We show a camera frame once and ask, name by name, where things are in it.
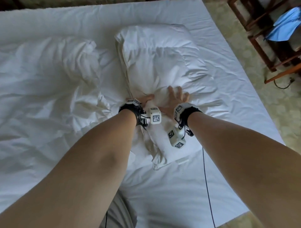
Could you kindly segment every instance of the forearm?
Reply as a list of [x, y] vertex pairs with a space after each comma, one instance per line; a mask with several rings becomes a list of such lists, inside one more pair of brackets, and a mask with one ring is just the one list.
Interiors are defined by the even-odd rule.
[[266, 227], [299, 227], [301, 156], [253, 130], [192, 113], [188, 125], [234, 191]]
[[90, 130], [0, 215], [1, 227], [98, 227], [124, 177], [135, 126], [123, 110]]

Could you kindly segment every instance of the floor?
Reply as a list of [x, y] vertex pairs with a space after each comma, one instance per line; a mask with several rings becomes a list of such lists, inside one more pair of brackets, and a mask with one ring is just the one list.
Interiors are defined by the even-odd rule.
[[[109, 4], [119, 2], [139, 2], [143, 0], [21, 0], [28, 8], [61, 7], [75, 5]], [[274, 121], [286, 145], [301, 153], [301, 78], [287, 89], [278, 89], [274, 83], [265, 85], [264, 78], [271, 73], [247, 39], [247, 33], [241, 26], [225, 0], [205, 0], [205, 5], [221, 33], [246, 71], [261, 101]], [[289, 76], [277, 80], [285, 87]], [[262, 228], [263, 226], [249, 212], [220, 228]]]

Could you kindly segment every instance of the white bed sheet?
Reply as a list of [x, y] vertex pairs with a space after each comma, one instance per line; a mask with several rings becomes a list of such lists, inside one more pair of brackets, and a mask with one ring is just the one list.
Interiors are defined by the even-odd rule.
[[[140, 23], [183, 24], [199, 46], [232, 122], [256, 130], [283, 143], [274, 123], [225, 39], [199, 0], [174, 0], [97, 5], [0, 13], [0, 45], [54, 35], [92, 39], [107, 48], [102, 81], [122, 85], [116, 67], [115, 33]], [[110, 100], [110, 90], [102, 91]], [[248, 211], [205, 154], [206, 176], [216, 227]], [[128, 171], [121, 190], [138, 215], [137, 227], [213, 227], [204, 179], [202, 153], [190, 161], [154, 171], [152, 165]]]

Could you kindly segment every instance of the person's left hand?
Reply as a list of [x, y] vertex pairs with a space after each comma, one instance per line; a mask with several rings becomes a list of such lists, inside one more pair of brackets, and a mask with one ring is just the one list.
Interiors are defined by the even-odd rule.
[[154, 98], [155, 98], [154, 94], [148, 94], [144, 97], [139, 97], [139, 98], [136, 98], [136, 99], [140, 101], [142, 108], [144, 108], [145, 105], [146, 105], [146, 102], [148, 102], [150, 100], [153, 100]]

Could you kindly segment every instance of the gray pants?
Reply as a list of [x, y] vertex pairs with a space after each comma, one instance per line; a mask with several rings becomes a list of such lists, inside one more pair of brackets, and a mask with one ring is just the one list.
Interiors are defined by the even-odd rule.
[[137, 223], [135, 212], [130, 208], [125, 201], [120, 191], [117, 191], [109, 209], [108, 215], [104, 218], [99, 228], [105, 228], [107, 221], [107, 228], [134, 228]]

